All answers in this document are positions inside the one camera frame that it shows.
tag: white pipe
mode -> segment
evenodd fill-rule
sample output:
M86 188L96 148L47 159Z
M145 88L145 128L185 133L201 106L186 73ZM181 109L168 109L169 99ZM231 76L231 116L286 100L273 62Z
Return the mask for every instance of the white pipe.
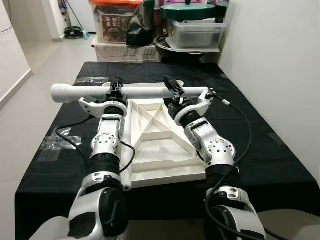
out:
M190 98L198 98L207 87L184 87L185 94ZM68 84L54 84L51 87L51 96L56 103L71 103L82 97L91 96L100 99L110 90L107 86L71 86ZM173 94L166 87L139 87L125 86L121 93L129 100L134 99L170 99Z
M132 101L128 101L128 113L125 117L124 132L122 136L122 141L126 144L131 145L131 113L132 113ZM130 161L133 151L125 145L121 145L121 161L120 169L124 168ZM132 180L131 180L132 164L120 173L121 183L125 192L131 190Z

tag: black tablecloth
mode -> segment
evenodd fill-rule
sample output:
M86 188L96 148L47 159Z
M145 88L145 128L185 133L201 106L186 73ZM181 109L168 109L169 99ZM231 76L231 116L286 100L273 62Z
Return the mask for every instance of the black tablecloth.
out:
M319 216L320 191L316 180L279 139L239 89L216 64L186 66L164 63L86 62L77 78L78 86L101 86L118 75L124 83L159 83L170 75L186 87L208 86L240 108L253 130L252 147L240 164L242 186L257 212L295 209ZM77 102L64 104L50 127L86 118ZM218 133L231 141L238 152L248 143L248 129L241 116L219 101L213 101L205 117ZM82 138L89 156L89 143L97 132L98 120L73 127L69 136ZM16 239L29 239L47 220L68 217L86 169L75 150L62 150L57 159L44 161L38 150L15 194ZM204 216L205 181L193 181L132 189L125 193L131 220L193 219Z

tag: clear plastic container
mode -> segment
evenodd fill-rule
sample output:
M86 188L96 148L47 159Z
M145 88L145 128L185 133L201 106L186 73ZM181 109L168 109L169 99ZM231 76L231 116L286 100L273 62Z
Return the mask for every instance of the clear plastic container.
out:
M124 44L132 15L143 0L89 0L99 43Z
M176 52L219 52L225 23L215 23L213 18L199 21L168 20L167 43Z

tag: storage box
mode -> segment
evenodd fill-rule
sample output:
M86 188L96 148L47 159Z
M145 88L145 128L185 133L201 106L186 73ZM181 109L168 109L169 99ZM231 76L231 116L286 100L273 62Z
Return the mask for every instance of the storage box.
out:
M225 23L215 23L214 19L199 21L168 20L167 43L176 52L219 52L219 44Z
M161 62L161 56L154 45L127 47L126 44L100 43L95 36L91 46L95 49L98 62L150 63Z
M143 0L89 0L99 43L127 42L128 27Z

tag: clear tape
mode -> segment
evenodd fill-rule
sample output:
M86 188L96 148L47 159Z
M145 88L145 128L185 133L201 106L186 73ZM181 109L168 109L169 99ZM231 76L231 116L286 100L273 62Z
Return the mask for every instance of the clear tape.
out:
M71 128L65 128L61 134L67 137ZM82 144L80 136L68 136L68 139L73 141L77 146ZM75 150L69 142L59 137L55 131L51 136L46 136L41 143L39 150L41 151L37 161L38 162L55 162L58 160L61 150Z
M75 84L105 84L109 82L109 77L98 77L98 76L89 76L89 77L80 77L75 81Z

